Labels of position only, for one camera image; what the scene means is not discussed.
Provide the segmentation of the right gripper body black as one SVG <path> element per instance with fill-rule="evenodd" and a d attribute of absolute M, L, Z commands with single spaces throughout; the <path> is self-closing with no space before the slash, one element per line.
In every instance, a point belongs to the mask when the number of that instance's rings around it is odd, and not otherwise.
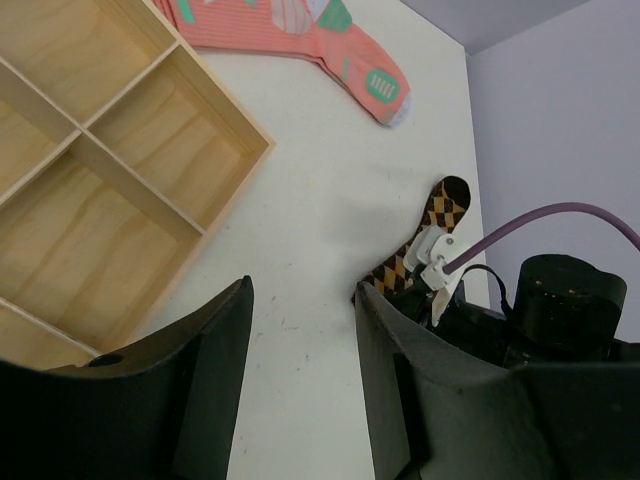
<path fill-rule="evenodd" d="M 619 276 L 560 254 L 536 255 L 519 272 L 515 300 L 497 281 L 500 309 L 466 301 L 457 289 L 439 321 L 426 328 L 485 362 L 514 369 L 530 363 L 637 363 L 639 345 L 615 338 L 627 284 Z"/>

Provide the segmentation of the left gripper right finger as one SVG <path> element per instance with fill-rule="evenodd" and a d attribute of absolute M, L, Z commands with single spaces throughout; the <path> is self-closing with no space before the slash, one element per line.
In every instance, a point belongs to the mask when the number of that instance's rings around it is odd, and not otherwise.
<path fill-rule="evenodd" d="M 375 288 L 355 291 L 378 479 L 635 479 L 636 364 L 506 370 L 448 344 Z"/>

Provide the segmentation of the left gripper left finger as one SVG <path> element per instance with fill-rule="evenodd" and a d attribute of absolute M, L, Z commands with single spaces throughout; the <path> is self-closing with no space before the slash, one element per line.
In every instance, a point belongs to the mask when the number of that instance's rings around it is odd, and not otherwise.
<path fill-rule="evenodd" d="M 5 479 L 223 479 L 252 328 L 243 277 L 83 366 L 1 365 Z"/>

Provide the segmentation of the brown orange argyle sock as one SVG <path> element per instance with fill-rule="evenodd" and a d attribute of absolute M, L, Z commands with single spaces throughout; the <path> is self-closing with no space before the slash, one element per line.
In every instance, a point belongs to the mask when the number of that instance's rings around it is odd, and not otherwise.
<path fill-rule="evenodd" d="M 428 320 L 434 294 L 420 278 L 433 244 L 451 234 L 471 204 L 470 187 L 458 176 L 446 176 L 431 189 L 413 236 L 361 279 L 396 310 L 420 324 Z"/>

